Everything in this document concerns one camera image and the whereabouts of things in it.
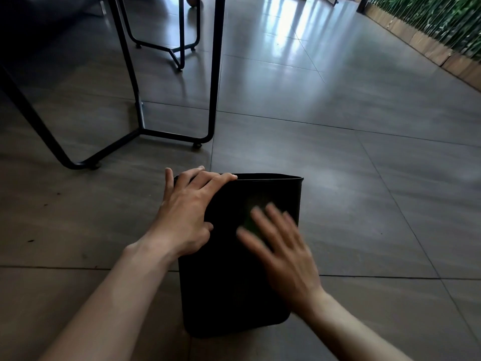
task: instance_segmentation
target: metal frame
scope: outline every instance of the metal frame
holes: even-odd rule
[[[212,72],[211,72],[211,89],[210,89],[210,102],[209,102],[209,126],[208,133],[203,138],[196,138],[185,136],[181,134],[161,132],[157,130],[148,129],[145,127],[144,116],[142,111],[142,100],[139,95],[139,85],[137,84],[137,78],[135,76],[134,66],[130,58],[129,47],[124,34],[124,28],[118,9],[117,0],[108,0],[110,9],[112,12],[117,34],[120,40],[120,46],[124,55],[124,59],[129,72],[130,82],[134,90],[135,96],[135,108],[137,111],[137,121],[139,126],[132,132],[126,134],[122,138],[116,140],[112,144],[98,151],[91,157],[81,162],[73,162],[65,153],[62,146],[59,145],[55,137],[50,133],[45,123],[40,118],[39,114],[35,111],[25,95],[20,91],[15,84],[12,77],[9,75],[3,65],[0,64],[0,84],[7,96],[12,100],[15,106],[20,110],[25,119],[30,123],[35,132],[37,132],[40,138],[44,141],[53,155],[58,161],[69,169],[83,169],[91,168],[96,169],[99,167],[99,161],[116,151],[123,145],[129,143],[139,135],[148,135],[153,137],[168,138],[173,140],[181,140],[185,142],[194,143],[194,147],[199,148],[202,143],[206,143],[213,138],[215,128],[215,116],[217,110],[217,93],[219,88],[219,74],[220,74],[220,59],[222,48],[222,32],[224,24],[224,8],[225,0],[215,0],[214,11],[214,30],[213,30],[213,51],[212,51]]]
[[[194,43],[185,45],[185,31],[184,31],[184,0],[179,0],[179,34],[180,34],[180,47],[177,48],[167,48],[163,46],[158,46],[153,43],[144,42],[142,40],[138,40],[133,34],[132,30],[130,29],[129,18],[127,16],[127,10],[125,9],[124,0],[118,0],[120,5],[120,11],[122,11],[122,16],[124,18],[124,25],[125,29],[127,30],[127,34],[129,35],[130,39],[136,44],[137,48],[141,48],[141,46],[154,48],[163,50],[164,52],[169,52],[170,56],[174,60],[175,64],[177,65],[177,70],[182,71],[185,66],[185,50],[195,50],[195,47],[201,41],[201,0],[197,0],[197,38],[195,39]],[[175,53],[180,52],[180,62],[177,59]]]

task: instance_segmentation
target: black container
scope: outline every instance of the black container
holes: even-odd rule
[[[213,224],[209,242],[179,258],[184,326],[190,335],[212,337],[279,324],[290,314],[271,289],[259,260],[239,242],[237,227],[261,234],[250,218],[254,206],[273,202],[299,221],[303,178],[238,174],[214,195],[204,220]]]

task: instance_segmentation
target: brown wooden edging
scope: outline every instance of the brown wooden edging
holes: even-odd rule
[[[479,62],[446,47],[376,5],[366,5],[364,14],[442,69],[481,91],[481,64]]]

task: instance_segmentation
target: blurred hand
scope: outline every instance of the blurred hand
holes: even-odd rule
[[[273,248],[248,230],[239,227],[237,236],[263,263],[272,288],[301,318],[319,304],[325,293],[316,263],[305,244],[294,219],[270,203],[266,206],[270,220],[255,207],[251,217]]]
[[[222,186],[236,179],[230,173],[219,175],[200,166],[182,172],[174,187],[172,170],[166,168],[164,199],[141,241],[167,253],[171,261],[198,251],[213,230],[211,223],[204,222],[207,205]]]

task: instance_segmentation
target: tiled floor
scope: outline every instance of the tiled floor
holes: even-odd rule
[[[134,33],[177,44],[176,2],[126,0]],[[129,41],[150,127],[205,135],[213,5],[182,73]],[[2,96],[0,359],[36,359],[147,227],[163,168],[200,164],[304,176],[300,228],[326,289],[414,359],[481,359],[481,94],[355,9],[227,0],[216,131],[199,151],[138,138],[97,171],[69,171]],[[135,121],[110,16],[81,16],[9,70],[72,158]],[[333,359],[295,316],[190,340],[176,268],[135,360]]]

